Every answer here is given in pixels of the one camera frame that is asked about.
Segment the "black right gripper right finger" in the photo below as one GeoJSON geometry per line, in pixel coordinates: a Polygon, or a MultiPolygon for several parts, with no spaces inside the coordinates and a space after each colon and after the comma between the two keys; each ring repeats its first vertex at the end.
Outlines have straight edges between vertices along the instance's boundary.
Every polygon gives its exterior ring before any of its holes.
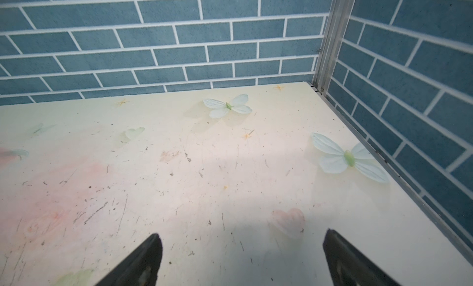
{"type": "Polygon", "coordinates": [[[335,286],[400,286],[333,229],[325,234],[323,250],[335,286]]]}

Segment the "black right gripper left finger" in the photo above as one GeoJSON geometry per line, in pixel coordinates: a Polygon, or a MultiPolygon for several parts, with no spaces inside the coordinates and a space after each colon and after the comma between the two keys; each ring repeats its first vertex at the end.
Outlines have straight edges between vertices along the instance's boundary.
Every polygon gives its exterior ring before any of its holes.
{"type": "Polygon", "coordinates": [[[151,234],[96,286],[155,286],[163,258],[159,234],[151,234]]]}

